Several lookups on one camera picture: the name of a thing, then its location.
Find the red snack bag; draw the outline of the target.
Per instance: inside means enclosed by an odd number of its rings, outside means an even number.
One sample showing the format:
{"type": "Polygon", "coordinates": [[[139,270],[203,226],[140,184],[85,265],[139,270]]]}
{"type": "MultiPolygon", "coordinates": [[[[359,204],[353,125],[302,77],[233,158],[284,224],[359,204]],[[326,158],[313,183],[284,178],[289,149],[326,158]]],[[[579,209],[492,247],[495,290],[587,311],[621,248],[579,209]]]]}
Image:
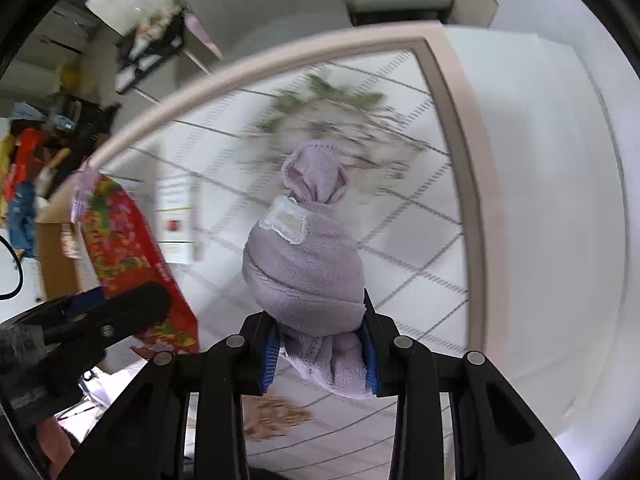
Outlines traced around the red snack bag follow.
{"type": "Polygon", "coordinates": [[[78,226],[103,295],[146,283],[163,286],[168,309],[134,331],[149,350],[198,353],[198,320],[183,297],[149,223],[125,189],[90,166],[76,174],[70,221],[78,226]]]}

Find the lilac cloth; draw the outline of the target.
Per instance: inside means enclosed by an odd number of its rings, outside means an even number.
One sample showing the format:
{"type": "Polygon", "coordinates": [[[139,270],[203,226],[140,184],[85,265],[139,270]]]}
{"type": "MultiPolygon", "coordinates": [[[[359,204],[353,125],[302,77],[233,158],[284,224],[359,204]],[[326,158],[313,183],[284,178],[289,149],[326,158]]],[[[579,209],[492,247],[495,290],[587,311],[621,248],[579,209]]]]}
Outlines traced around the lilac cloth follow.
{"type": "Polygon", "coordinates": [[[349,178],[337,147],[308,141],[281,167],[285,194],[250,229],[242,274],[256,304],[277,323],[280,353],[307,380],[364,399],[357,335],[364,306],[363,265],[338,214],[349,178]]]}

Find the brown cardboard box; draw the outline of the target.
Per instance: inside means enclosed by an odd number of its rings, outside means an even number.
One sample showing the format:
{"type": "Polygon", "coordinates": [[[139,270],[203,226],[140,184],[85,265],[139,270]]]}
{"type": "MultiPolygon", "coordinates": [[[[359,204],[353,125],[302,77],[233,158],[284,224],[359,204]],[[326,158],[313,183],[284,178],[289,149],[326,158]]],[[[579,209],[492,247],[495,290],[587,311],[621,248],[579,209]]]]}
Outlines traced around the brown cardboard box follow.
{"type": "Polygon", "coordinates": [[[75,230],[70,225],[70,199],[52,200],[36,220],[37,257],[41,281],[47,300],[75,295],[80,291],[76,259],[68,255],[68,244],[63,240],[65,229],[70,240],[75,230]]]}

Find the white cigarette carton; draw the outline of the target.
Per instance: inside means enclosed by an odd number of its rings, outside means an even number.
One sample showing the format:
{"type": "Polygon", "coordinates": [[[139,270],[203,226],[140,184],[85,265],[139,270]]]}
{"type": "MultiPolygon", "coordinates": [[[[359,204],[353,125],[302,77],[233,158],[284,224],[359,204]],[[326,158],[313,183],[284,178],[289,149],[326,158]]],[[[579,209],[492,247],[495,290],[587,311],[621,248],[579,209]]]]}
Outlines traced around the white cigarette carton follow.
{"type": "Polygon", "coordinates": [[[196,185],[190,174],[157,181],[154,203],[156,240],[167,263],[190,264],[194,261],[195,191],[196,185]]]}

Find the pile of clothes and bags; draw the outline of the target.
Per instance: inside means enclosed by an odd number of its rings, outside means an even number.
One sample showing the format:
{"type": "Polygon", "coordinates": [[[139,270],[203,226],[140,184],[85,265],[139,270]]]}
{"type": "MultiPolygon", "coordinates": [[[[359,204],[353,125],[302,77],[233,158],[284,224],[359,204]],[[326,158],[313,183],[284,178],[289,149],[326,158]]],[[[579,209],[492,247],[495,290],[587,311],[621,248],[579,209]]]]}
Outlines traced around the pile of clothes and bags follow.
{"type": "Polygon", "coordinates": [[[50,119],[25,128],[18,135],[20,145],[12,162],[6,198],[9,200],[10,244],[20,259],[36,255],[36,197],[40,174],[53,172],[42,194],[42,198],[48,200],[108,137],[120,107],[114,103],[102,108],[85,101],[79,105],[79,120],[73,129],[65,130],[50,119]]]}

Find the pink suitcase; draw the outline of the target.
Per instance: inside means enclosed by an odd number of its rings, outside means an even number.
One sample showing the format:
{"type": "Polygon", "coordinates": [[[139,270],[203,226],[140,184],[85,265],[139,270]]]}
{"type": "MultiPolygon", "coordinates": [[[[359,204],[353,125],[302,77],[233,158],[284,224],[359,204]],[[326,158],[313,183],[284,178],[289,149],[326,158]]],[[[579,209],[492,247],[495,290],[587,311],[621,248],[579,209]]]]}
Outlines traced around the pink suitcase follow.
{"type": "Polygon", "coordinates": [[[184,17],[184,24],[186,25],[186,29],[204,47],[206,47],[210,52],[212,52],[213,55],[216,56],[216,58],[222,58],[222,54],[221,54],[219,48],[210,39],[210,37],[208,36],[208,33],[206,32],[206,30],[204,29],[204,27],[202,26],[200,21],[196,18],[196,16],[193,13],[188,12],[186,14],[186,16],[184,17]]]}

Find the white chair with clutter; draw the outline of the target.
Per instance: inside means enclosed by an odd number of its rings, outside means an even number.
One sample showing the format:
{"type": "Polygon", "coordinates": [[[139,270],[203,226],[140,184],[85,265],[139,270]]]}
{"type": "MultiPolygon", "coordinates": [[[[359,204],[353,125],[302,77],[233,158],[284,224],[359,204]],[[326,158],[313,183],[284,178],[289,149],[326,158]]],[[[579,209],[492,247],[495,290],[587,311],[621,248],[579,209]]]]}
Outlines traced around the white chair with clutter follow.
{"type": "Polygon", "coordinates": [[[86,7],[120,36],[115,91],[128,92],[180,44],[181,0],[87,0],[86,7]]]}

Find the patterned floral tablecloth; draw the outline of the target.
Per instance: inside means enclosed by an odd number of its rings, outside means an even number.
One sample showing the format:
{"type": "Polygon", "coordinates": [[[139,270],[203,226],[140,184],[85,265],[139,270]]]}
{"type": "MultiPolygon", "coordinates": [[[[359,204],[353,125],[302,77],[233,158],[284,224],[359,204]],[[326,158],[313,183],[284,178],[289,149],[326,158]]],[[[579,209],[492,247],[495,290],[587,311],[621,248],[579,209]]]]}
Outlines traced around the patterned floral tablecloth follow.
{"type": "Polygon", "coordinates": [[[283,162],[285,193],[250,231],[243,274],[259,311],[209,350],[153,354],[62,469],[65,479],[179,479],[191,394],[198,396],[192,477],[246,479],[248,404],[267,399],[280,356],[339,393],[397,401],[390,476],[445,474],[439,397],[460,396],[466,359],[431,352],[378,314],[336,207],[348,177],[328,141],[283,162]]]}

